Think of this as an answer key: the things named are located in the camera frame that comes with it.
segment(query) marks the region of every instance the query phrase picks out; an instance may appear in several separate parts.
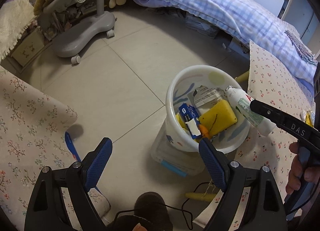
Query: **blue gripper pad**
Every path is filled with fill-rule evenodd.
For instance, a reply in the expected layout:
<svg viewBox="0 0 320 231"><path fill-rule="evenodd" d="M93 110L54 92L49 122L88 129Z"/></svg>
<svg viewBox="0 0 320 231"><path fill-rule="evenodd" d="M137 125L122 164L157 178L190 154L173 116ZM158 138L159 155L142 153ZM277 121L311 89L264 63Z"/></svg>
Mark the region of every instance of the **blue gripper pad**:
<svg viewBox="0 0 320 231"><path fill-rule="evenodd" d="M109 138L103 138L97 148L87 154L82 161L84 188L88 192L91 188L94 188L111 156L112 153L112 141Z"/></svg>
<svg viewBox="0 0 320 231"><path fill-rule="evenodd" d="M213 183L220 188L222 192L225 192L227 190L227 184L225 181L224 170L203 139L199 142L199 153L213 180Z"/></svg>

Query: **floor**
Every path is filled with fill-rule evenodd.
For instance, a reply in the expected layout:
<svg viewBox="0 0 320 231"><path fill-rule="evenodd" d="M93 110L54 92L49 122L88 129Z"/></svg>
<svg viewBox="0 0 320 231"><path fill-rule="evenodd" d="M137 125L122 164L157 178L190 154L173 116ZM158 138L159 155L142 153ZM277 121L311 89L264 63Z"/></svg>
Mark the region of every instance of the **floor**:
<svg viewBox="0 0 320 231"><path fill-rule="evenodd" d="M174 76L196 64L215 66L233 77L249 69L248 60L226 52L218 41L163 15L126 6L114 14L115 37L98 34L81 52L79 65L72 66L70 59L48 48L21 74L21 79L78 112L68 131L81 158L103 137L113 141L112 156L98 183L111 203L109 221L119 210L132 209L146 191L156 191L168 205L181 207L185 192L210 180L206 171L182 178L150 156ZM190 201L186 209L195 217L207 205ZM181 212L169 213L174 230L187 230Z"/></svg>

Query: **trash bin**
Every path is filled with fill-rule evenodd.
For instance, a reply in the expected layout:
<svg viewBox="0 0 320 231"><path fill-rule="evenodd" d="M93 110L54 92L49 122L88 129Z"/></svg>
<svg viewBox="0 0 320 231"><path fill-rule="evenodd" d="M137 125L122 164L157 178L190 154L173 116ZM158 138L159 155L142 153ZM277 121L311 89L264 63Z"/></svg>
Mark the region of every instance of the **trash bin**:
<svg viewBox="0 0 320 231"><path fill-rule="evenodd" d="M211 66L191 66L176 75L166 96L165 134L173 147L184 152L198 152L198 143L183 130L175 115L182 103L191 104L188 94L201 85L209 88L219 87L223 90L229 85L234 88L241 88L226 72ZM250 128L250 122L238 110L233 109L233 111L238 122L219 133L219 136L212 143L218 151L224 154L238 148L246 139Z"/></svg>

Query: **beige floral cloth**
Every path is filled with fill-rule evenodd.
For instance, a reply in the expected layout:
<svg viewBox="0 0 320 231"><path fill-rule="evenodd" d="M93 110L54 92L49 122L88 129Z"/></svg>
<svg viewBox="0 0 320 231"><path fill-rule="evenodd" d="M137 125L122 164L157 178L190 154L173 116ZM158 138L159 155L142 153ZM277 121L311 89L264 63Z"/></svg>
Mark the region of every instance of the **beige floral cloth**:
<svg viewBox="0 0 320 231"><path fill-rule="evenodd" d="M77 119L69 106L45 95L0 67L0 206L17 227L24 229L28 202L40 170L69 167L75 159L64 139ZM66 208L74 228L80 225L67 189ZM100 216L109 203L95 189L89 196Z"/></svg>
<svg viewBox="0 0 320 231"><path fill-rule="evenodd" d="M311 93L292 76L284 64L265 49L250 42L250 72L248 94L266 104L274 106L300 119L302 110L315 108ZM246 168L259 169L267 165L276 180L282 199L285 198L285 186L294 158L289 144L296 138L275 128L267 137L262 136L251 126L244 143L238 148L235 160ZM245 188L238 211L230 230L239 227L248 200L250 188ZM219 191L212 203L195 219L204 227L217 208L222 197Z"/></svg>

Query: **gray stand base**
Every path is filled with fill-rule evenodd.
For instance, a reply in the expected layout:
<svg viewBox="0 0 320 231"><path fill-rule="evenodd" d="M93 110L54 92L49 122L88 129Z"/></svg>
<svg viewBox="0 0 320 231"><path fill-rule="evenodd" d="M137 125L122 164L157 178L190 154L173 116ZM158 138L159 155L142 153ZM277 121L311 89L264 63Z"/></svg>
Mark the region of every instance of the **gray stand base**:
<svg viewBox="0 0 320 231"><path fill-rule="evenodd" d="M63 58L77 55L98 33L110 31L115 26L115 16L105 11L101 16L91 16L58 35L52 43L53 52Z"/></svg>

